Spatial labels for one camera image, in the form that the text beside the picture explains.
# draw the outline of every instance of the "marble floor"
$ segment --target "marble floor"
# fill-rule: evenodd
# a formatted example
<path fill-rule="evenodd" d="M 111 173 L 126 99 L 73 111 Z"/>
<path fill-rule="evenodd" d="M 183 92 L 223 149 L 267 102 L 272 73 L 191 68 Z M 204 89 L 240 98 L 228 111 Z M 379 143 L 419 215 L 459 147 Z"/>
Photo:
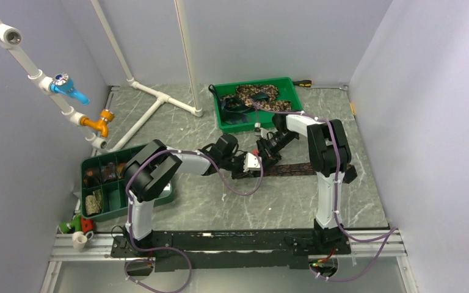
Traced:
<path fill-rule="evenodd" d="M 188 85 L 152 85 L 184 103 L 192 105 Z M 357 124 L 352 115 L 346 92 L 337 89 L 304 89 L 296 87 L 306 112 L 343 122 L 352 151 L 352 163 L 358 177 L 343 184 L 341 213 L 346 227 L 387 226 L 382 203 L 375 186 Z M 114 146 L 132 125 L 153 104 L 155 98 L 147 93 L 123 86 L 113 100 L 115 119 L 109 124 L 109 146 Z M 196 150 L 217 140 L 218 129 L 213 97 L 207 86 L 200 86 L 203 116 L 192 116 L 171 104 L 162 105 L 125 148 L 159 139 L 168 146 Z M 256 148 L 253 132 L 234 134 L 241 150 Z M 308 162 L 307 140 L 291 142 L 281 150 L 281 164 Z M 252 190 L 256 178 L 231 180 L 230 184 L 243 192 Z M 317 177 L 265 177 L 260 190 L 251 197 L 230 192 L 217 175 L 197 176 L 179 174 L 174 178 L 175 200 L 154 210 L 154 229 L 213 230 L 309 228 L 313 225 L 318 205 Z M 98 223 L 98 231 L 108 232 L 125 217 Z"/>

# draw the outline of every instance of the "white enclosure wall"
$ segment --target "white enclosure wall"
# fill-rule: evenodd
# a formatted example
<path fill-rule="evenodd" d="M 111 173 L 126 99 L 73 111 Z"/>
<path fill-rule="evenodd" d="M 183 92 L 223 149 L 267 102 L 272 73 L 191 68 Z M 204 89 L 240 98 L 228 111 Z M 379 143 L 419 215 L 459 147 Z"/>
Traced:
<path fill-rule="evenodd" d="M 109 85 L 125 77 L 89 1 L 62 0 Z M 391 0 L 186 0 L 197 81 L 349 82 Z M 188 83 L 171 0 L 101 0 L 136 80 Z"/>
<path fill-rule="evenodd" d="M 469 292 L 469 1 L 393 1 L 350 90 L 421 292 Z"/>
<path fill-rule="evenodd" d="M 76 110 L 96 119 L 107 86 L 59 0 L 0 0 L 0 18 L 47 75 L 71 74 L 91 100 Z M 55 227 L 74 210 L 79 163 L 91 152 L 82 133 L 0 47 L 0 292 L 38 292 Z"/>

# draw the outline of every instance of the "white pvc pipe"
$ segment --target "white pvc pipe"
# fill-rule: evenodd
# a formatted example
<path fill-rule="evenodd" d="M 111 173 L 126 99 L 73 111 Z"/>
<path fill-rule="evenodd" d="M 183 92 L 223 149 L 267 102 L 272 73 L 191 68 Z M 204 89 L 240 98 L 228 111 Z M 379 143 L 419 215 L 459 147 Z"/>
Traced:
<path fill-rule="evenodd" d="M 187 18 L 183 0 L 175 0 L 175 10 L 177 11 L 177 19 L 179 21 L 179 28 L 181 31 L 181 37 L 183 39 L 184 56 L 186 58 L 189 83 L 191 84 L 191 93 L 193 95 L 193 101 L 195 103 L 195 110 L 193 112 L 190 112 L 192 112 L 195 116 L 201 117 L 202 107 L 200 105 L 200 101 L 198 100 L 197 81 L 195 80 L 195 67 L 193 64 L 193 60 L 190 57 L 191 48 L 189 41 L 189 31 L 187 29 Z"/>
<path fill-rule="evenodd" d="M 134 136 L 134 134 L 147 122 L 147 120 L 152 116 L 155 111 L 164 104 L 163 101 L 157 99 L 155 103 L 143 114 L 143 116 L 132 126 L 132 128 L 120 139 L 116 145 L 111 148 L 109 151 L 118 151 L 125 146 L 125 144 Z"/>
<path fill-rule="evenodd" d="M 197 109 L 188 105 L 188 104 L 184 104 L 183 102 L 177 100 L 177 99 L 174 99 L 172 98 L 171 96 L 168 96 L 166 95 L 165 93 L 162 93 L 162 92 L 158 92 L 154 89 L 151 89 L 147 86 L 144 86 L 142 84 L 140 84 L 139 82 L 137 81 L 134 81 L 131 86 L 135 89 L 138 89 L 138 90 L 142 90 L 143 92 L 147 92 L 155 97 L 157 97 L 158 100 L 161 100 L 163 102 L 166 102 L 166 103 L 170 103 L 170 104 L 173 104 L 174 106 L 177 106 L 179 108 L 182 108 L 188 112 L 190 112 L 191 114 L 193 115 L 196 115 L 196 116 L 200 116 L 200 115 L 197 115 Z"/>
<path fill-rule="evenodd" d="M 11 42 L 12 38 L 8 39 L 7 37 L 13 34 L 17 42 Z M 68 120 L 76 125 L 80 131 L 85 135 L 85 139 L 95 148 L 102 149 L 105 147 L 106 142 L 104 139 L 97 137 L 89 128 L 79 125 L 78 119 L 75 116 L 81 116 L 81 113 L 75 111 L 72 108 L 64 97 L 60 94 L 52 93 L 49 90 L 49 85 L 53 81 L 52 78 L 46 77 L 42 70 L 33 63 L 29 56 L 24 52 L 24 50 L 19 46 L 22 36 L 18 29 L 14 27 L 7 26 L 2 23 L 0 20 L 0 46 L 8 50 L 11 53 L 13 58 L 19 62 L 19 64 L 26 71 L 28 78 L 40 89 L 44 94 L 50 97 L 53 102 L 62 110 L 62 114 L 68 118 Z"/>
<path fill-rule="evenodd" d="M 136 90 L 142 90 L 143 92 L 149 93 L 155 97 L 159 97 L 160 95 L 164 94 L 162 92 L 158 92 L 157 90 L 151 89 L 147 87 L 146 85 L 142 85 L 137 81 L 131 82 L 130 86 L 133 87 Z"/>
<path fill-rule="evenodd" d="M 19 62 L 19 64 L 24 68 L 27 75 L 30 77 L 34 77 L 36 75 L 41 74 L 42 72 L 38 69 L 38 67 L 33 63 L 33 61 L 26 55 L 24 50 L 19 46 L 14 46 L 8 49 L 8 52 Z"/>
<path fill-rule="evenodd" d="M 94 7 L 94 11 L 96 11 L 98 19 L 100 20 L 101 25 L 105 30 L 105 34 L 107 34 L 107 37 L 109 38 L 109 41 L 112 45 L 112 49 L 114 49 L 116 56 L 118 56 L 121 66 L 123 67 L 123 71 L 125 72 L 126 80 L 129 82 L 134 81 L 134 76 L 128 68 L 128 64 L 126 63 L 125 57 L 120 49 L 120 45 L 118 44 L 116 37 L 114 37 L 114 33 L 112 32 L 111 26 L 109 25 L 109 22 L 107 21 L 107 18 L 103 13 L 103 9 L 101 9 L 100 3 L 98 2 L 98 0 L 90 0 L 90 3 L 92 4 L 92 7 Z"/>
<path fill-rule="evenodd" d="M 202 110 L 200 110 L 201 112 L 200 112 L 200 114 L 198 114 L 198 110 L 195 109 L 195 107 L 192 107 L 188 104 L 184 104 L 183 102 L 181 102 L 177 99 L 174 99 L 171 96 L 168 96 L 167 102 L 170 103 L 170 104 L 173 104 L 174 106 L 177 106 L 181 109 L 184 109 L 184 110 L 190 112 L 191 114 L 193 114 L 195 116 L 198 116 L 198 117 L 202 116 Z"/>

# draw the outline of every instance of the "green tray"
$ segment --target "green tray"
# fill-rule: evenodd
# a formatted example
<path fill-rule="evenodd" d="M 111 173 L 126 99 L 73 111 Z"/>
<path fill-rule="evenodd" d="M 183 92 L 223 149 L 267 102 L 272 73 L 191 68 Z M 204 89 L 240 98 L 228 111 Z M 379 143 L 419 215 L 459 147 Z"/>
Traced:
<path fill-rule="evenodd" d="M 106 165 L 109 162 L 126 163 L 130 161 L 145 145 L 135 146 L 133 148 L 127 148 L 121 151 L 115 151 L 113 153 L 102 154 L 101 156 L 91 157 L 86 159 L 81 164 L 81 186 L 82 186 L 82 200 L 81 212 L 82 216 L 86 219 L 92 219 L 95 222 L 103 222 L 117 217 L 126 215 L 127 213 L 127 197 L 125 194 L 126 180 L 120 179 L 112 182 L 107 182 L 97 186 L 89 188 L 85 187 L 84 184 L 84 172 L 90 167 L 99 167 Z M 101 189 L 103 194 L 103 211 L 101 214 L 93 215 L 89 217 L 85 211 L 85 198 L 92 194 L 94 190 Z M 173 201 L 173 190 L 170 191 L 164 197 L 159 197 L 155 200 L 154 206 L 160 206 Z"/>
<path fill-rule="evenodd" d="M 293 110 L 297 110 L 297 111 L 303 110 L 303 107 L 301 106 L 301 103 L 299 102 L 299 99 L 297 97 L 294 84 L 292 83 L 292 79 L 290 78 L 272 78 L 272 79 L 262 79 L 260 81 L 236 82 L 234 84 L 219 84 L 219 85 L 215 85 L 215 88 L 218 92 L 219 98 L 221 98 L 224 95 L 235 93 L 236 87 L 242 84 L 275 85 L 280 91 L 280 96 L 278 97 L 278 101 L 291 101 Z M 254 130 L 254 123 L 256 122 L 255 112 L 251 112 L 247 114 L 248 122 L 231 125 L 222 121 L 222 119 L 220 118 L 220 110 L 219 110 L 220 105 L 218 105 L 217 99 L 215 97 L 213 97 L 213 103 L 215 105 L 215 111 L 217 113 L 217 123 L 218 123 L 220 130 L 222 130 L 222 132 L 231 133 L 231 132 Z M 260 119 L 261 127 L 263 128 L 274 127 L 274 124 L 272 124 L 272 116 L 274 116 L 274 114 L 263 112 L 263 111 L 258 111 L 258 118 Z"/>

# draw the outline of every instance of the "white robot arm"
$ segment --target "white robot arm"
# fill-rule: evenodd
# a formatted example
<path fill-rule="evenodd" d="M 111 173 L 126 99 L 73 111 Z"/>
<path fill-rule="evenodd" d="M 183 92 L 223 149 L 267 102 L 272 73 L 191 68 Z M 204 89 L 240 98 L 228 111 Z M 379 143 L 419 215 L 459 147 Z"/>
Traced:
<path fill-rule="evenodd" d="M 328 142 L 328 127 L 323 122 L 316 122 L 300 115 L 280 115 L 273 118 L 277 132 L 271 132 L 272 137 L 260 137 L 256 144 L 258 155 L 264 170 L 275 165 L 280 159 L 279 151 L 299 134 L 308 139 L 308 153 L 310 162 L 316 171 L 319 186 L 319 205 L 314 226 L 320 231 L 337 230 L 333 207 L 335 197 L 340 203 L 341 183 L 344 172 L 339 172 L 338 182 L 334 181 L 336 159 L 333 144 Z M 330 121 L 335 132 L 336 144 L 341 157 L 340 170 L 345 170 L 351 161 L 351 154 L 346 135 L 339 120 Z M 130 180 L 139 166 L 149 157 L 161 150 L 168 150 L 162 142 L 154 140 L 140 151 L 124 168 L 124 177 Z M 208 156 L 222 169 L 231 171 L 233 178 L 254 177 L 260 173 L 260 164 L 251 153 L 238 152 L 238 141 L 229 134 L 224 134 L 216 143 L 212 143 L 197 151 Z M 136 241 L 150 238 L 153 226 L 151 223 L 153 204 L 163 188 L 174 174 L 191 173 L 210 175 L 216 172 L 210 160 L 195 154 L 171 153 L 157 158 L 151 167 L 142 170 L 134 179 L 130 190 L 133 195 L 132 232 Z M 338 194 L 334 195 L 334 184 L 339 184 Z"/>

